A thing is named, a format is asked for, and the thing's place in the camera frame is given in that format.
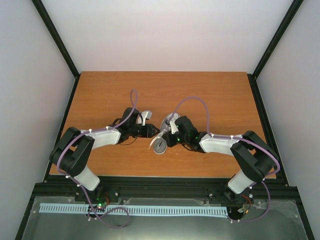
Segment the white shoelace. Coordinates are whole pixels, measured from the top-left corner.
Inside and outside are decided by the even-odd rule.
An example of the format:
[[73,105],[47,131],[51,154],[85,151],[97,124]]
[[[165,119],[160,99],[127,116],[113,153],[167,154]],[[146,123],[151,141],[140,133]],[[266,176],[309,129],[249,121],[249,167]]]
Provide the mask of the white shoelace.
[[167,150],[168,145],[166,140],[163,138],[163,136],[169,130],[170,130],[169,127],[166,127],[165,129],[161,130],[159,134],[151,140],[148,148],[150,149],[151,147],[153,147],[153,152],[158,155],[164,154],[165,151]]

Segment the grey canvas sneaker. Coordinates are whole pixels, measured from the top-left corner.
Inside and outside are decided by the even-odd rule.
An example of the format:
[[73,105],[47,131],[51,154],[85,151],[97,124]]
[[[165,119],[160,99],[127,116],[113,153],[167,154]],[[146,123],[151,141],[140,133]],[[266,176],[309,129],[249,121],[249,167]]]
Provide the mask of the grey canvas sneaker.
[[180,115],[178,113],[170,113],[164,118],[161,123],[159,133],[152,139],[149,145],[149,148],[152,147],[154,153],[161,155],[166,152],[168,145],[164,137],[167,133],[172,132],[171,124],[173,124],[174,120],[179,117]]

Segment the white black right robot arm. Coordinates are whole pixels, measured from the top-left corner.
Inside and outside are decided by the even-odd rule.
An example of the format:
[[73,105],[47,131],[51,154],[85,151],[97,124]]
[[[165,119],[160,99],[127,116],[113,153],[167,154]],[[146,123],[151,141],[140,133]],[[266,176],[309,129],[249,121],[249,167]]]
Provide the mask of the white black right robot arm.
[[255,132],[233,136],[198,131],[189,118],[175,113],[163,120],[153,151],[163,154],[178,144],[192,152],[233,156],[240,171],[227,183],[227,191],[234,195],[280,170],[277,154]]

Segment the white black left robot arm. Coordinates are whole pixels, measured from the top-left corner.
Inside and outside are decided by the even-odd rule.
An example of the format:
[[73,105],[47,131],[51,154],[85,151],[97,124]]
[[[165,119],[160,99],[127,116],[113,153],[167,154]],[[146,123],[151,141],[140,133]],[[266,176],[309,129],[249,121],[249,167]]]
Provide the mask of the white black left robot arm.
[[70,127],[62,135],[49,155],[49,161],[75,179],[78,185],[85,187],[86,195],[92,201],[103,198],[104,188],[100,179],[89,169],[88,160],[91,151],[108,145],[121,144],[128,138],[152,138],[160,130],[146,123],[152,116],[149,110],[140,112],[128,107],[113,124],[96,130],[79,130]]

